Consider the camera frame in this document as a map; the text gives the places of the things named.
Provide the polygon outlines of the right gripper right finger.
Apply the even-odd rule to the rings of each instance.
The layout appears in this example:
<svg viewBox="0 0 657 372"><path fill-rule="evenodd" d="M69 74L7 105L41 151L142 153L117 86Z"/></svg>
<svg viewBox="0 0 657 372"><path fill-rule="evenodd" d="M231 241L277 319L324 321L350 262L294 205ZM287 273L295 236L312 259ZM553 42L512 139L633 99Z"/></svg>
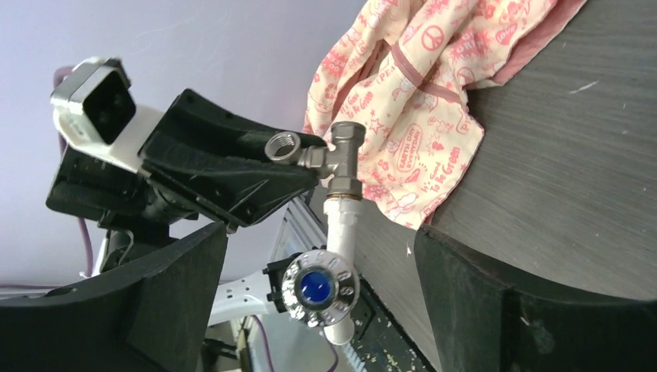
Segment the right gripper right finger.
<svg viewBox="0 0 657 372"><path fill-rule="evenodd" d="M550 281L432 226L414 257L444 371L654 371L656 303Z"/></svg>

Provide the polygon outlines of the white plastic water faucet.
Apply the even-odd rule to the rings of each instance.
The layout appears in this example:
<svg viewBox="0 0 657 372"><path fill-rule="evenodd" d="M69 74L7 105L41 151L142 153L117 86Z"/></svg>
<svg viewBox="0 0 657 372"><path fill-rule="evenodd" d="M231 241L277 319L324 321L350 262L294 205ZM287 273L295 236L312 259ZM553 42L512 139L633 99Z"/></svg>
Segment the white plastic water faucet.
<svg viewBox="0 0 657 372"><path fill-rule="evenodd" d="M350 312L360 293L354 255L362 202L331 197L323 210L326 248L309 250L291 261L281 283L282 301L291 318L322 328L331 344L342 346L355 335Z"/></svg>

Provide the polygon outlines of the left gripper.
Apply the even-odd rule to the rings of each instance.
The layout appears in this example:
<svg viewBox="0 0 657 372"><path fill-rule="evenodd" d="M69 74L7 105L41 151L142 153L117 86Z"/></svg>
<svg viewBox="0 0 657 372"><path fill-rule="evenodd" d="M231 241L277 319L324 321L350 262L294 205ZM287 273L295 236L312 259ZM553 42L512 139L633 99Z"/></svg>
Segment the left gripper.
<svg viewBox="0 0 657 372"><path fill-rule="evenodd" d="M269 157L318 146L317 136L254 122L189 88L166 110L163 132L139 151L150 182L163 191L66 146L47 208L137 242L167 242L170 225L195 221L198 213L227 225L256 225L319 182L315 171Z"/></svg>

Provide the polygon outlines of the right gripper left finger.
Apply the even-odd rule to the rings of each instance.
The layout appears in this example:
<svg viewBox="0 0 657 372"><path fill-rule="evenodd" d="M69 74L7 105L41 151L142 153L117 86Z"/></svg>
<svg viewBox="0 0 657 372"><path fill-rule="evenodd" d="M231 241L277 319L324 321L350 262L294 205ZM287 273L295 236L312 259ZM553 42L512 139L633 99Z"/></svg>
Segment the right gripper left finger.
<svg viewBox="0 0 657 372"><path fill-rule="evenodd" d="M3 371L193 371L227 248L209 224L40 297L1 302Z"/></svg>

